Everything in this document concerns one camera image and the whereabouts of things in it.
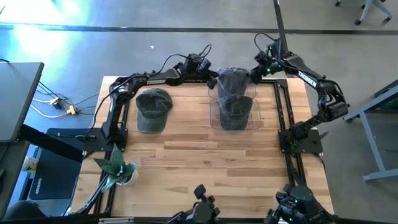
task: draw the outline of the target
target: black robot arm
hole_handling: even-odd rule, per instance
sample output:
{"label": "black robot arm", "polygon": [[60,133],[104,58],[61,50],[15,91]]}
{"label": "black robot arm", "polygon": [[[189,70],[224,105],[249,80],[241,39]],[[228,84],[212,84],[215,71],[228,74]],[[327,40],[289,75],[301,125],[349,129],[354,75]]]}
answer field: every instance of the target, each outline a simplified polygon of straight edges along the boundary
{"label": "black robot arm", "polygon": [[217,72],[209,69],[211,62],[200,54],[190,54],[185,62],[176,64],[165,72],[134,73],[128,77],[119,77],[109,86],[111,104],[107,120],[102,124],[101,132],[107,144],[117,142],[120,137],[118,126],[123,106],[132,99],[138,89],[148,85],[167,84],[178,86],[185,82],[207,83],[213,89],[216,85]]}
{"label": "black robot arm", "polygon": [[312,71],[304,64],[300,56],[292,52],[283,52],[280,40],[275,40],[274,43],[268,45],[267,51],[260,51],[254,59],[259,64],[251,70],[250,76],[254,83],[259,83],[263,76],[284,71],[298,76],[318,93],[318,113],[307,121],[300,121],[289,128],[294,140],[301,141],[316,125],[333,121],[348,113],[349,105],[338,84]]}

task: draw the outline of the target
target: baseball cap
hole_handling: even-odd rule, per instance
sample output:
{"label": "baseball cap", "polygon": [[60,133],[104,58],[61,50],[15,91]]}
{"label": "baseball cap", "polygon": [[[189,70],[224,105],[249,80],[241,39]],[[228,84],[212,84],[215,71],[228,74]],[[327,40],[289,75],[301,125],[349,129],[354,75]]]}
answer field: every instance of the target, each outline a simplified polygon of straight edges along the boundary
{"label": "baseball cap", "polygon": [[253,99],[248,96],[226,96],[218,99],[221,127],[227,131],[245,130]]}
{"label": "baseball cap", "polygon": [[166,127],[167,112],[173,108],[173,101],[167,91],[152,88],[143,91],[137,98],[137,127],[143,133],[160,133]]}
{"label": "baseball cap", "polygon": [[218,71],[218,98],[231,95],[244,95],[249,82],[249,71],[239,67],[229,67]]}

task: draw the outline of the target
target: white cable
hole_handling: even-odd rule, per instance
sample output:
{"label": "white cable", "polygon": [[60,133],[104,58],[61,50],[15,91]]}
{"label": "white cable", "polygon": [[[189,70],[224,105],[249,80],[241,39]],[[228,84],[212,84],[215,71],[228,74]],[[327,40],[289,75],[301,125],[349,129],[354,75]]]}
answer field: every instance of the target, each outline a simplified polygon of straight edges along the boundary
{"label": "white cable", "polygon": [[51,103],[51,100],[38,100],[33,98],[34,101],[41,102],[41,103]]}
{"label": "white cable", "polygon": [[33,109],[35,109],[37,112],[39,112],[39,114],[45,116],[46,118],[60,118],[62,116],[68,115],[67,113],[61,114],[61,115],[57,115],[57,116],[49,116],[49,115],[45,115],[43,114],[39,109],[37,109],[35,106],[30,105],[31,107],[33,107]]}

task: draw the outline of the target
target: gray floor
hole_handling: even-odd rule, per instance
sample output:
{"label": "gray floor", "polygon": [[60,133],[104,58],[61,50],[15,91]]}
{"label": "gray floor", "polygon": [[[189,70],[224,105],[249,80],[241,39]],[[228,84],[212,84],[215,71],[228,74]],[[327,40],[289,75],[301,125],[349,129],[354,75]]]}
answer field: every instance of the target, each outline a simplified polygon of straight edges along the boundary
{"label": "gray floor", "polygon": [[[277,27],[270,0],[169,0],[167,4],[161,0],[52,1],[57,3],[56,6],[51,5],[51,1],[28,5],[19,2],[22,1],[12,1],[6,6],[0,21],[125,27]],[[370,10],[361,26],[353,25],[361,12],[361,2],[357,1],[344,2],[340,7],[335,7],[334,1],[329,0],[280,0],[280,3],[288,29],[398,29],[395,19],[381,26],[385,15],[376,8]],[[386,1],[386,5],[397,14],[397,1]],[[45,68],[41,81],[77,102],[97,93],[104,75],[157,70],[169,54],[199,52],[207,43],[213,44],[208,56],[213,69],[233,65],[252,68],[256,65],[252,58],[257,53],[253,36],[46,32],[21,26],[18,30],[0,30],[0,58],[43,61]],[[398,77],[398,49],[394,47],[398,36],[288,35],[287,38],[291,51],[300,54],[309,67],[340,84],[352,108],[371,99],[373,93]],[[265,45],[266,39],[259,39],[259,44]],[[173,58],[168,65],[178,61],[180,58]],[[315,113],[317,96],[312,90],[308,91]],[[95,104],[94,98],[81,107]],[[58,113],[46,105],[38,106],[47,114]],[[47,119],[30,110],[26,123],[45,131],[50,127],[85,128],[91,119],[84,115]],[[347,218],[396,222],[398,178],[370,184],[362,180],[363,174],[377,171],[377,166],[360,121],[345,124],[339,119],[323,124],[319,129],[330,132],[322,143],[335,213]],[[388,158],[389,167],[398,167],[398,154],[384,153],[384,156]],[[49,209],[45,212],[59,213]]]}

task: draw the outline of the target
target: wood plank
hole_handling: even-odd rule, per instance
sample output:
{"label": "wood plank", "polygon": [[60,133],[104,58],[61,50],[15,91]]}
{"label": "wood plank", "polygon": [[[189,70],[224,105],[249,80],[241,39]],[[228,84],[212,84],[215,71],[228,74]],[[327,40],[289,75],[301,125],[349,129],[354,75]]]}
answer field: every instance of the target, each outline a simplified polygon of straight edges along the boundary
{"label": "wood plank", "polygon": [[[104,77],[99,101],[117,77]],[[295,121],[311,117],[303,81],[287,79]],[[277,191],[288,182],[284,155],[279,148],[280,129],[274,89],[256,85],[262,126],[253,131],[222,131],[210,126],[210,102],[206,85],[159,85],[172,96],[162,133],[144,134],[137,128],[137,108],[131,100],[126,127],[129,137],[124,152],[127,162],[137,162],[139,179],[136,186],[117,186],[112,215],[120,217],[171,217],[191,209],[196,201],[193,190],[204,184],[208,195],[214,195],[221,217],[264,218],[276,208]],[[289,127],[284,96],[282,108]],[[96,126],[105,121],[107,99],[100,108]],[[103,157],[96,152],[82,165],[72,211],[79,209],[98,185],[100,169],[93,161]],[[331,213],[333,206],[325,172],[319,158],[302,156],[309,187],[318,201]]]}

